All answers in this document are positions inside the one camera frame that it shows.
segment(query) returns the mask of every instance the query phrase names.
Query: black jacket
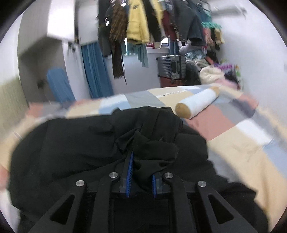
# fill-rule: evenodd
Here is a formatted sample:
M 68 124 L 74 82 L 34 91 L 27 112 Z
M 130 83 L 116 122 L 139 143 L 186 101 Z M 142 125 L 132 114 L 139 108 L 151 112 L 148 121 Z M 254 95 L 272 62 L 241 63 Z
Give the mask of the black jacket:
M 207 160 L 205 139 L 183 126 L 171 108 L 154 107 L 54 119 L 23 139 L 12 155 L 9 185 L 12 203 L 21 210 L 19 232 L 27 232 L 77 180 L 89 184 L 110 172 L 121 173 L 130 150 L 134 151 L 133 177 L 143 189 L 150 189 L 151 175 L 161 170 L 187 181 L 205 180 L 259 232 L 267 232 L 266 217 L 253 202 L 255 192 L 217 176 Z M 117 203 L 117 232 L 137 232 L 138 227 L 165 232 L 166 207 L 152 198 Z

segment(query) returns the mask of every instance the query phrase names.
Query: teal cloth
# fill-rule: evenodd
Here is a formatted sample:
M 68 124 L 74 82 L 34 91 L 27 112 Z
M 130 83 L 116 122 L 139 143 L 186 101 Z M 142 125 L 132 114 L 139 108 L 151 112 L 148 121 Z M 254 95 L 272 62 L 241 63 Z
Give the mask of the teal cloth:
M 145 44 L 132 44 L 127 42 L 127 54 L 137 54 L 142 67 L 148 68 L 148 52 Z

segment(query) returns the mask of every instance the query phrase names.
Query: brown plaid garment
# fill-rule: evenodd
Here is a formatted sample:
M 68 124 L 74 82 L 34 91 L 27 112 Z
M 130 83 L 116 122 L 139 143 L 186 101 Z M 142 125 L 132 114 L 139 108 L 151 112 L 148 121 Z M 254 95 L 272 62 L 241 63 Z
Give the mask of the brown plaid garment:
M 110 43 L 112 48 L 114 78 L 125 77 L 121 44 L 127 36 L 127 21 L 128 18 L 124 8 L 120 5 L 118 0 L 116 0 L 115 5 L 113 6 L 113 15 L 110 29 Z

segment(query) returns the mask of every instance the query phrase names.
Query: silver bolt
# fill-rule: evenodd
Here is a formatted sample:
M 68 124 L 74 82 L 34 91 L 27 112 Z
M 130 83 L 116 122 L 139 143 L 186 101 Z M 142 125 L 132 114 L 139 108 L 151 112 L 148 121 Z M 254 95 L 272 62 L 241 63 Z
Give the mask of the silver bolt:
M 170 179 L 173 177 L 173 174 L 171 172 L 167 172 L 164 174 L 164 177 L 167 178 L 167 179 Z
M 206 186 L 206 182 L 203 180 L 199 181 L 197 184 L 202 188 Z
M 83 181 L 83 180 L 78 180 L 77 182 L 76 182 L 76 185 L 78 186 L 78 187 L 81 187 L 81 186 L 83 186 L 85 184 L 85 182 Z
M 111 172 L 111 173 L 109 174 L 109 176 L 110 176 L 111 178 L 116 178 L 116 177 L 118 177 L 118 173 L 116 173 L 116 172 Z

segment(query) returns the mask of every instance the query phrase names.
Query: gray hard-shell luggage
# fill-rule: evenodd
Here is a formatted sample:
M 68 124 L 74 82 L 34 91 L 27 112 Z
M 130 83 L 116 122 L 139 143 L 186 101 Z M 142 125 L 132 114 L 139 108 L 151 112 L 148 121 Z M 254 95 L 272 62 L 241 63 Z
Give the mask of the gray hard-shell luggage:
M 185 56 L 166 55 L 156 59 L 158 61 L 158 76 L 170 79 L 185 78 Z

